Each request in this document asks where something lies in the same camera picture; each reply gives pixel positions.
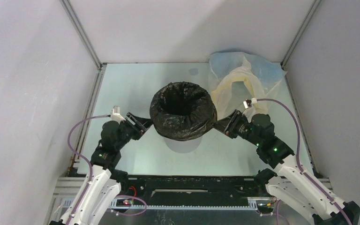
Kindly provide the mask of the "black plastic trash bag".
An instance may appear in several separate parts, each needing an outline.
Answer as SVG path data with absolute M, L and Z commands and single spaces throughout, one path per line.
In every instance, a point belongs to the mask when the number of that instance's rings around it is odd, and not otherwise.
M 218 120 L 208 91 L 192 82 L 171 82 L 157 91 L 150 118 L 159 135 L 175 141 L 199 138 Z

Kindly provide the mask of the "grey plastic trash bin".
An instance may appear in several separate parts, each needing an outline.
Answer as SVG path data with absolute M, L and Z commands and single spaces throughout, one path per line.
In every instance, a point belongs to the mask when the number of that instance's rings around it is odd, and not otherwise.
M 176 141 L 164 137 L 164 142 L 173 152 L 185 154 L 196 150 L 202 142 L 202 137 L 188 141 Z

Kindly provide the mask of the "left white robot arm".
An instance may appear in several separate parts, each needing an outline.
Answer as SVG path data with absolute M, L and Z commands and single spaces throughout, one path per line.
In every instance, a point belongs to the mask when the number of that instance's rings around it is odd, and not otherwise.
M 52 225 L 97 225 L 111 201 L 129 191 L 128 174 L 115 167 L 121 159 L 121 149 L 131 140 L 139 140 L 152 126 L 151 119 L 117 109 L 103 124 L 100 140 L 90 159 L 76 152 L 89 167 L 85 180 L 66 212 Z

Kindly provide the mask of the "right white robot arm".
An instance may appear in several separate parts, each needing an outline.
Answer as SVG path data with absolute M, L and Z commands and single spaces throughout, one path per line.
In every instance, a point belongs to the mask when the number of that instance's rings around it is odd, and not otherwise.
M 270 168 L 255 176 L 254 190 L 260 196 L 270 194 L 289 205 L 311 225 L 356 225 L 360 207 L 345 202 L 324 186 L 303 165 L 297 165 L 293 150 L 275 136 L 274 124 L 266 114 L 248 121 L 235 110 L 213 127 L 230 138 L 241 137 L 254 144 L 259 158 Z

